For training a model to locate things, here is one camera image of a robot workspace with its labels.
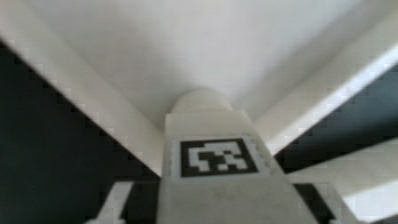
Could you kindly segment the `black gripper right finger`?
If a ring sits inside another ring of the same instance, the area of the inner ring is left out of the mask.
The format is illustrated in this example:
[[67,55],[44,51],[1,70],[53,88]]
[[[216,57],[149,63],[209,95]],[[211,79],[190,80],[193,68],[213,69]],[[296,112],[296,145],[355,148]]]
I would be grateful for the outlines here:
[[360,224],[330,183],[294,183],[298,217],[289,224]]

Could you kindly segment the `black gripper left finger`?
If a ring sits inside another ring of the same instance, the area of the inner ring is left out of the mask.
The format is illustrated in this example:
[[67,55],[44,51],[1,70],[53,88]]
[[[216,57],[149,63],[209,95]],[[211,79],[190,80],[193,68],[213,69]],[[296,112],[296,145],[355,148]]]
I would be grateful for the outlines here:
[[158,182],[115,182],[97,215],[83,224],[154,224],[158,206]]

